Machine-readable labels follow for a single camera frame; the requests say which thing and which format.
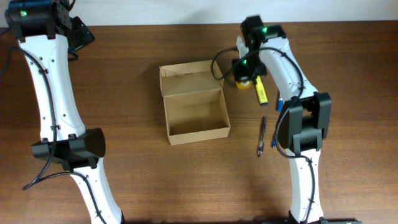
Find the yellow tape roll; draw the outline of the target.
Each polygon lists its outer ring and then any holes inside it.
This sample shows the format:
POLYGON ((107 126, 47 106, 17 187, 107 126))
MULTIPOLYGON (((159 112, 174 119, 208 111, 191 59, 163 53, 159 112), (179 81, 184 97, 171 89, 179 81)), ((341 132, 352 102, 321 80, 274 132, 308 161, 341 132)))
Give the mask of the yellow tape roll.
POLYGON ((252 81, 245 81, 245 82, 236 81, 236 86, 239 90, 247 90, 252 86, 252 81))

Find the yellow highlighter marker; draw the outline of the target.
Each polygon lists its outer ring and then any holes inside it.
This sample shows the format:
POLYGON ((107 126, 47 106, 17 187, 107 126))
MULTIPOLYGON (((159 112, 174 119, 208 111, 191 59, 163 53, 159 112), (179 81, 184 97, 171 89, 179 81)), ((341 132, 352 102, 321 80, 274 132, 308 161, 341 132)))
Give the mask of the yellow highlighter marker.
POLYGON ((257 96, 259 98, 259 104, 261 106, 268 105, 268 99, 266 96, 264 85, 262 84, 262 81, 261 81, 261 77, 257 76, 254 83, 255 83, 255 87, 256 87, 256 91, 257 91, 257 96))

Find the blue whiteboard marker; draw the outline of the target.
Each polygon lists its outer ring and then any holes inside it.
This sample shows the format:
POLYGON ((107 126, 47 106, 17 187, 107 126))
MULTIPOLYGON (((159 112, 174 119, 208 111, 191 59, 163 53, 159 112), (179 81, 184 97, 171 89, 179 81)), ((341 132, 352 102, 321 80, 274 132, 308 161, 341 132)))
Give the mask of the blue whiteboard marker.
POLYGON ((277 104, 277 111, 278 112, 282 111, 283 105, 284 105, 284 101, 282 99, 282 96, 279 95, 279 100, 278 100, 278 104, 277 104))

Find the black clear ballpoint pen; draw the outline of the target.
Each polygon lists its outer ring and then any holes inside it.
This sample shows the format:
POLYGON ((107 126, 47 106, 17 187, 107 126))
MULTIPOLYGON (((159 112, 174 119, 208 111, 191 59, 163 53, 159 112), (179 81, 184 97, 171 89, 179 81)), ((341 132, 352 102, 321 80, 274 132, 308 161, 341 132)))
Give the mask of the black clear ballpoint pen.
POLYGON ((267 123, 267 118, 265 116, 263 116, 261 132, 260 132, 260 136, 259 136, 259 144, 258 144, 258 149, 257 149, 257 157, 261 157, 261 155, 264 151, 264 138, 265 138, 265 132, 266 132, 266 123, 267 123))

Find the blue clear ballpoint pen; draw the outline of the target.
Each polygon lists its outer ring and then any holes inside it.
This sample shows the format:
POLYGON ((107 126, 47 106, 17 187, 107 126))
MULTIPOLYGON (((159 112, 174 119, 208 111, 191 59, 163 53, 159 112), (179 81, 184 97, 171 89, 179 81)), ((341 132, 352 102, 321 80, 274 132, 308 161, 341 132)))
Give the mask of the blue clear ballpoint pen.
POLYGON ((276 140, 275 139, 272 140, 272 142, 271 142, 271 148, 274 148, 274 147, 276 147, 276 140))

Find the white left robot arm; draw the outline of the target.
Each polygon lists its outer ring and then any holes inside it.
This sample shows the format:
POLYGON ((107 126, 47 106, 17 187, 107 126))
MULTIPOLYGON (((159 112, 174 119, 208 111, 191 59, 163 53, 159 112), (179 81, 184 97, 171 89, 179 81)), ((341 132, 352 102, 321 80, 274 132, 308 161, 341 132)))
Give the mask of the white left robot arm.
POLYGON ((8 29, 18 41, 10 48, 24 55, 35 88, 40 140, 31 146, 46 162, 24 190, 45 180, 70 176, 80 189, 92 223, 124 223, 109 187, 100 128, 87 129, 78 113, 68 63, 95 37, 79 17, 70 17, 73 1, 10 1, 8 29))

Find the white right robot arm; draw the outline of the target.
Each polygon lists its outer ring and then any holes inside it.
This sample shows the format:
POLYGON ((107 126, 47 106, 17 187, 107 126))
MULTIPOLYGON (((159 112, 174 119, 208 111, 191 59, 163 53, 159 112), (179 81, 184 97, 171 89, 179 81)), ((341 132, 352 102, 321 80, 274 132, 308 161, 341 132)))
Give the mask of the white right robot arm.
POLYGON ((331 97, 307 79, 290 48, 282 26, 265 26, 260 16, 241 23, 239 63, 251 71, 264 66, 284 102, 275 126, 276 149, 289 161, 292 203, 289 223, 322 223, 318 164, 328 134, 331 97))

